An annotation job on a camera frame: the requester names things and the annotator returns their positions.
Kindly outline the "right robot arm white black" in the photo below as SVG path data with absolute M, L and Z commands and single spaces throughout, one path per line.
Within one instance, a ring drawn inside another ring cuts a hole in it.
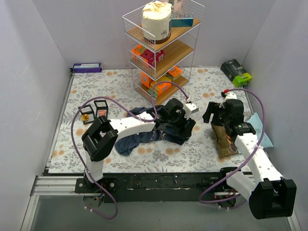
M 249 203 L 256 219 L 290 217 L 293 213 L 296 184 L 285 179 L 273 166 L 259 145 L 253 126 L 244 122 L 244 104 L 241 100 L 225 98 L 222 103 L 210 102 L 203 115 L 204 123 L 226 129 L 227 135 L 245 157 L 254 177 L 248 179 L 239 167 L 222 171 L 218 182 L 206 189 L 206 193 L 219 187 L 223 191 L 234 188 Z

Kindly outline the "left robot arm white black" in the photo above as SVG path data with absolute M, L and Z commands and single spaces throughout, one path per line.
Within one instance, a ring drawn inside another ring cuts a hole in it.
M 123 119 L 107 119 L 105 116 L 96 118 L 82 136 L 87 154 L 86 187 L 93 193 L 102 188 L 103 161 L 119 140 L 137 134 L 153 135 L 158 131 L 171 136 L 177 143 L 183 143 L 192 135 L 196 121 L 191 116 L 198 110 L 198 106 L 192 102 L 181 103 L 173 98 L 165 105 Z

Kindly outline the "navy blue printed t-shirt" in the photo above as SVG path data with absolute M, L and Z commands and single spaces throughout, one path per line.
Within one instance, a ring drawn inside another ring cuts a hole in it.
M 157 115 L 158 110 L 163 105 L 156 106 Z M 166 140 L 171 143 L 177 144 L 176 131 L 181 125 L 169 125 L 169 124 L 159 124 L 149 132 L 140 132 L 138 134 L 133 134 L 122 139 L 119 139 L 115 143 L 115 149 L 118 153 L 123 156 L 128 156 L 131 154 L 134 148 L 136 148 L 140 143 L 151 143 L 153 141 Z

